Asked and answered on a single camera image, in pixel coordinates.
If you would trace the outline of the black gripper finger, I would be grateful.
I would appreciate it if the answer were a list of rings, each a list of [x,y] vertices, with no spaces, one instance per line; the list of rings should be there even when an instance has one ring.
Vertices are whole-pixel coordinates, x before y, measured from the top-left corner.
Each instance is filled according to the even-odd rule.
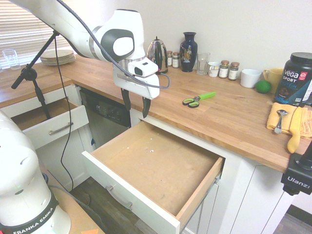
[[[129,98],[129,91],[126,89],[121,88],[121,94],[124,101],[124,105],[127,111],[130,111],[131,109],[131,101]]]
[[[146,118],[149,113],[150,106],[151,106],[151,100],[146,97],[143,97],[142,101],[143,101],[142,116],[143,118]]]

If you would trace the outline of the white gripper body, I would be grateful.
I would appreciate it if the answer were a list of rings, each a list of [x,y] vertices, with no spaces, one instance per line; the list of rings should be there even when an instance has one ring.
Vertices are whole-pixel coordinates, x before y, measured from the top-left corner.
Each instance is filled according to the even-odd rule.
[[[113,65],[113,81],[116,86],[148,99],[154,99],[158,97],[160,89],[146,85],[149,84],[159,86],[159,79],[156,74],[147,76],[145,78],[136,78],[143,84],[131,79],[129,76],[126,76],[117,66]]]

